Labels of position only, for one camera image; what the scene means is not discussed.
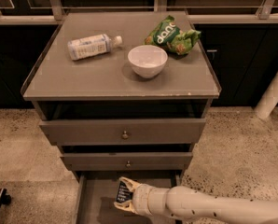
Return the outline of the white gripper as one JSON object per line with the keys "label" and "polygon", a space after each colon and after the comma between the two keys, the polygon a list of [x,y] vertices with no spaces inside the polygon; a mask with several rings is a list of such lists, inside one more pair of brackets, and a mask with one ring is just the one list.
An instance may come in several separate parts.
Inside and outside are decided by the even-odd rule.
{"label": "white gripper", "polygon": [[137,181],[122,176],[119,179],[129,191],[134,191],[132,200],[124,203],[114,202],[114,206],[122,211],[136,213],[141,216],[164,216],[171,214],[166,206],[169,189],[156,188],[148,184],[140,184]]}

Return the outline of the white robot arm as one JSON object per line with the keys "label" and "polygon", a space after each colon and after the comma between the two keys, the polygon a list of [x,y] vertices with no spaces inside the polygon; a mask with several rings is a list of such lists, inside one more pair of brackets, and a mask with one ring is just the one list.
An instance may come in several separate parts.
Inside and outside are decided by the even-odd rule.
{"label": "white robot arm", "polygon": [[123,177],[117,209],[184,222],[278,224],[278,71],[255,108],[210,110],[182,183],[158,188]]}

